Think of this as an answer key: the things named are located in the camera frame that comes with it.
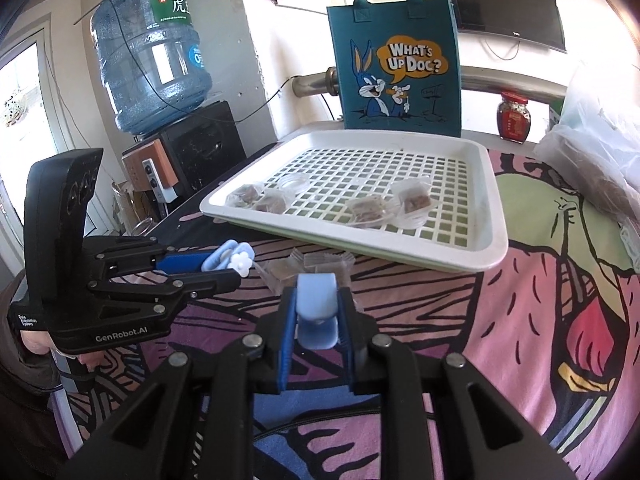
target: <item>metal rail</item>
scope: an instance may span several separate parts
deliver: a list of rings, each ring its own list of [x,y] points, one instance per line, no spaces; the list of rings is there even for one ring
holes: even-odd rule
[[[563,99],[566,94],[566,86],[530,75],[477,66],[461,66],[460,72],[463,90],[495,94],[511,90],[532,101],[546,104]],[[292,88],[297,97],[325,93],[338,95],[340,89],[336,68],[332,66],[326,72],[297,77],[292,82]]]

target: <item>television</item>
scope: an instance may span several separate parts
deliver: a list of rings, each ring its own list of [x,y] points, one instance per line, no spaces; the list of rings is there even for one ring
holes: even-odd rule
[[[556,0],[452,0],[458,30],[532,41],[566,53]]]

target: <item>speech bubble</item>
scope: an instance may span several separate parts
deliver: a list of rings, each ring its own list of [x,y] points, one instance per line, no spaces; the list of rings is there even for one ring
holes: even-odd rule
[[[393,36],[376,52],[380,66],[394,79],[405,77],[421,79],[441,75],[449,69],[449,61],[442,55],[440,45],[428,40],[414,40],[410,36]]]

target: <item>grid tray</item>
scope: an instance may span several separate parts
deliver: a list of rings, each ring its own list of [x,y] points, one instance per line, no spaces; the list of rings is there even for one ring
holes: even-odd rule
[[[242,184],[305,173],[311,188],[284,215],[224,206]],[[406,178],[429,176],[439,205],[424,225],[357,229],[346,202],[380,194]],[[488,154],[469,140],[427,134],[353,130],[313,132],[290,140],[212,192],[204,214],[275,234],[444,270],[483,270],[507,250],[502,204]]]

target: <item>metal screw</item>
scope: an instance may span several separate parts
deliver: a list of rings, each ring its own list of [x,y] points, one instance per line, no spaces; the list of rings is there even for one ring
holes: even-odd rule
[[[462,354],[455,353],[447,355],[445,361],[453,368],[462,368],[466,363],[466,359]]]
[[[386,334],[376,334],[371,339],[371,342],[380,348],[389,348],[393,340]]]
[[[257,334],[249,334],[242,338],[242,344],[247,348],[258,348],[262,345],[262,338]]]
[[[169,356],[169,364],[179,368],[189,362],[189,357],[184,352],[174,352]]]

